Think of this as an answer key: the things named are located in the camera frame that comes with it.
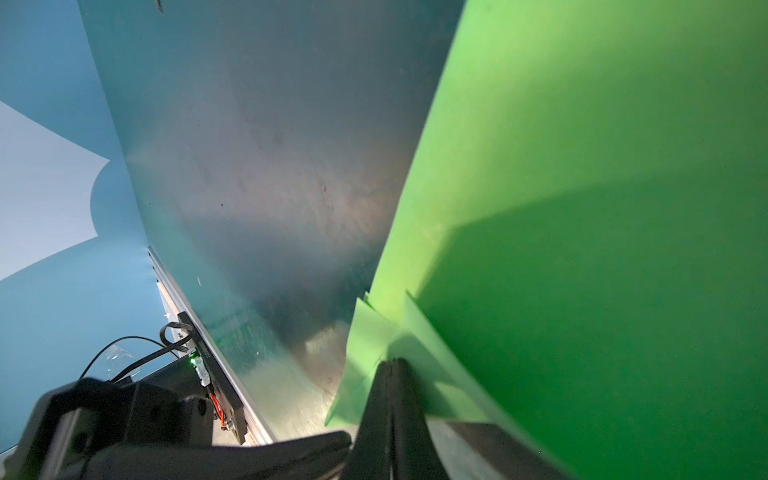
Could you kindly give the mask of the aluminium front rail base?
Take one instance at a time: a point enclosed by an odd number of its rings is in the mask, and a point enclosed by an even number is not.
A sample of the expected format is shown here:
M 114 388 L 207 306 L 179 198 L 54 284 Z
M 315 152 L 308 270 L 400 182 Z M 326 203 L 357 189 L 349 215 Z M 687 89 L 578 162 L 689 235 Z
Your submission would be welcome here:
M 215 345 L 191 304 L 162 264 L 153 248 L 147 249 L 169 327 L 161 336 L 186 341 L 183 358 L 191 365 L 204 393 L 215 408 L 215 440 L 239 446 L 259 446 L 276 441 L 251 405 L 245 386 Z

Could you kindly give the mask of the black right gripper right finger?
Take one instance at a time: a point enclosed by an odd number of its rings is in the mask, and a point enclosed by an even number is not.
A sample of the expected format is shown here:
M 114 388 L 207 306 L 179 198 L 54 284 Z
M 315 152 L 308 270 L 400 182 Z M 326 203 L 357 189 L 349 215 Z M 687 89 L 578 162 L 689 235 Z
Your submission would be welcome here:
M 410 366 L 401 358 L 392 362 L 392 443 L 395 479 L 449 479 L 432 441 Z

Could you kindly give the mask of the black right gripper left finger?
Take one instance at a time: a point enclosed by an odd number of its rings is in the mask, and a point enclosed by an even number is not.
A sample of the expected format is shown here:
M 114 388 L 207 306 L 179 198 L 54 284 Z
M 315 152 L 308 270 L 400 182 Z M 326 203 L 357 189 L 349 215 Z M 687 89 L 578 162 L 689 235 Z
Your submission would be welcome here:
M 382 362 L 377 367 L 354 445 L 341 472 L 341 479 L 391 478 L 391 374 L 391 362 Z

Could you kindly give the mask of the green square paper sheet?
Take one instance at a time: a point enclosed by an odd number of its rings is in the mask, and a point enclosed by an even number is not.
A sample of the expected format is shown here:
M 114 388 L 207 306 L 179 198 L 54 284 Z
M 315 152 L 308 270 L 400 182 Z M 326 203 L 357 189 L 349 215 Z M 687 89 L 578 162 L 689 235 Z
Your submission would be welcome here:
M 469 1 L 329 426 L 429 416 L 580 479 L 767 475 L 767 5 Z

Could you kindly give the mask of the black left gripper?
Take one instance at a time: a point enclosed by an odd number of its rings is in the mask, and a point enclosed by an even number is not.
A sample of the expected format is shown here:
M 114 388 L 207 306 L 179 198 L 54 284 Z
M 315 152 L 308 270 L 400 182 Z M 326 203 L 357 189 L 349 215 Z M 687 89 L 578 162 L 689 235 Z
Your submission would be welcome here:
M 4 477 L 54 478 L 94 455 L 79 479 L 327 479 L 350 453 L 344 431 L 259 447 L 191 447 L 211 444 L 213 420 L 212 402 L 197 391 L 83 378 L 36 402 Z

